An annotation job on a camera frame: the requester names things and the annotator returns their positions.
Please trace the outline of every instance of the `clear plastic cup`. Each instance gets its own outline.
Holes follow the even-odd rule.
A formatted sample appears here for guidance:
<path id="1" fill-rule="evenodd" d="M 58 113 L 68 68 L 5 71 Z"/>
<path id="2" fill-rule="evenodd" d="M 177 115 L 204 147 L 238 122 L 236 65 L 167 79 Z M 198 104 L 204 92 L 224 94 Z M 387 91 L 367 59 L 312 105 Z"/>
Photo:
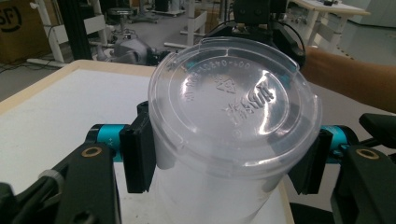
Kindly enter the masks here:
<path id="1" fill-rule="evenodd" d="M 299 66 L 264 44 L 204 39 L 166 57 L 148 90 L 156 201 L 173 223 L 249 223 L 319 131 Z"/>

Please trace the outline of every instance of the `clear plastic lid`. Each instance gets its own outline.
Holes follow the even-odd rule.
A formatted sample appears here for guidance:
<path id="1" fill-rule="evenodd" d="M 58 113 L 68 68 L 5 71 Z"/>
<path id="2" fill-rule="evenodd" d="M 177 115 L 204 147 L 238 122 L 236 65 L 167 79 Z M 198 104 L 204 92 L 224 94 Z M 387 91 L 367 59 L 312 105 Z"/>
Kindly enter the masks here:
<path id="1" fill-rule="evenodd" d="M 204 39 L 166 57 L 148 99 L 154 132 L 177 157 L 242 173 L 297 162 L 318 135 L 321 116 L 295 61 L 233 37 Z"/>

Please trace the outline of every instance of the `white cabinet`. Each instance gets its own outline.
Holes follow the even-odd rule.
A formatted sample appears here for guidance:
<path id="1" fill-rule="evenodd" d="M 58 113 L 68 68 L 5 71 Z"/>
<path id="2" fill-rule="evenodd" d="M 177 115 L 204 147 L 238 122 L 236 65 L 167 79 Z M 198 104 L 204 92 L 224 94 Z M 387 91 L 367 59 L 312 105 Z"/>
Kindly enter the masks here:
<path id="1" fill-rule="evenodd" d="M 371 13 L 370 16 L 354 16 L 351 21 L 364 25 L 396 27 L 394 0 L 343 0 L 343 3 Z"/>

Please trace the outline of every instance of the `gray floor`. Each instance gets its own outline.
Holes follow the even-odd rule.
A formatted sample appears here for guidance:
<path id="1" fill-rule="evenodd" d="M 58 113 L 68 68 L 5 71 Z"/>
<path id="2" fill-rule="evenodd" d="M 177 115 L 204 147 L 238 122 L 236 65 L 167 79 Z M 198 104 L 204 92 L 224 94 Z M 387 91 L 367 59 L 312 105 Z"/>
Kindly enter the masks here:
<path id="1" fill-rule="evenodd" d="M 138 36 L 152 48 L 167 49 L 164 42 L 178 44 L 186 43 L 186 36 L 179 33 L 187 24 L 187 14 L 177 17 L 159 16 L 158 23 L 133 23 L 127 27 L 136 31 Z M 329 23 L 337 21 L 335 16 L 329 17 Z M 302 23 L 292 24 L 302 35 L 306 42 L 309 29 Z M 324 49 L 326 43 L 317 43 Z M 345 55 L 355 60 L 396 65 L 396 29 L 360 26 L 348 22 L 336 54 Z M 52 67 L 33 70 L 32 67 L 21 66 L 13 70 L 3 71 L 10 67 L 0 64 L 0 101 L 10 95 L 23 90 L 39 79 L 53 72 Z M 361 105 L 337 93 L 327 91 L 313 85 L 314 92 L 323 103 L 323 124 L 345 124 L 355 130 L 359 137 L 366 138 L 368 133 L 358 123 L 359 116 L 365 112 L 386 113 L 384 111 Z M 331 210 L 330 195 L 337 176 L 338 166 L 329 165 L 323 178 L 319 195 L 301 196 L 293 190 L 288 179 L 285 179 L 287 191 L 292 202 L 305 203 L 326 210 Z"/>

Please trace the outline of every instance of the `white table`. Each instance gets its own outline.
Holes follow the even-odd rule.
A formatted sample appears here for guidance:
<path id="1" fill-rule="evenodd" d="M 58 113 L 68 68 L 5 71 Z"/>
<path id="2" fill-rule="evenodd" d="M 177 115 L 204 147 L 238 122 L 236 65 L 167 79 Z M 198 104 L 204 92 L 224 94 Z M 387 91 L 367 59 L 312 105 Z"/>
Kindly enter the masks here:
<path id="1" fill-rule="evenodd" d="M 0 102 L 0 181 L 20 193 L 84 142 L 96 123 L 130 124 L 153 67 L 76 61 Z M 161 223 L 150 193 L 128 194 L 115 163 L 123 223 Z M 283 183 L 253 223 L 293 223 Z"/>
<path id="2" fill-rule="evenodd" d="M 312 28 L 312 33 L 308 39 L 308 45 L 313 45 L 316 35 L 321 35 L 324 39 L 330 42 L 327 51 L 333 52 L 337 44 L 340 42 L 341 35 L 344 31 L 344 27 L 347 23 L 347 19 L 355 16 L 367 16 L 369 12 L 358 7 L 351 7 L 344 4 L 333 4 L 331 7 L 324 6 L 322 2 L 317 0 L 290 0 L 296 3 L 300 7 L 304 7 L 313 13 L 310 18 L 315 21 Z M 326 13 L 334 13 L 340 17 L 337 27 L 334 29 L 327 26 L 322 22 L 322 17 Z"/>

